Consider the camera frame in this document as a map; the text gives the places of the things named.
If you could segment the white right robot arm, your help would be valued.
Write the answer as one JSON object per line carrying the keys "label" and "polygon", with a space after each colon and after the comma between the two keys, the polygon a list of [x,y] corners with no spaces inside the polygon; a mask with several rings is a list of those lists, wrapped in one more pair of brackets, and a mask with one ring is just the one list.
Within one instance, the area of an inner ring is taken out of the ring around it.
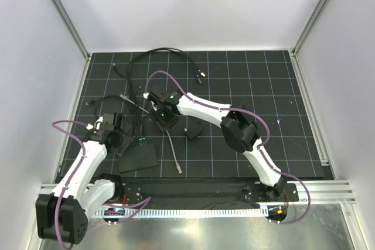
{"label": "white right robot arm", "polygon": [[152,105],[150,118],[162,132],[175,126],[180,116],[201,119],[220,128],[228,147],[243,154],[257,172],[266,198],[277,201],[285,197],[287,177],[264,148],[257,124],[261,118],[256,114],[181,91],[150,91],[143,96]]}

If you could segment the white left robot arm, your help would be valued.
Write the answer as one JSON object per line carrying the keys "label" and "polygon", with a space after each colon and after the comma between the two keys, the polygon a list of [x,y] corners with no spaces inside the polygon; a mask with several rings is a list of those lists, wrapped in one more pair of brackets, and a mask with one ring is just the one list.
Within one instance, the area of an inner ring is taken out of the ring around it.
{"label": "white left robot arm", "polygon": [[95,123],[85,125],[83,139],[69,134],[80,145],[80,151],[59,184],[49,194],[38,195],[35,209],[39,238],[72,249],[83,240],[89,220],[104,203],[123,199],[119,175],[102,173],[89,186],[108,153],[123,152],[131,143],[121,127],[122,119],[119,113],[104,114]]}

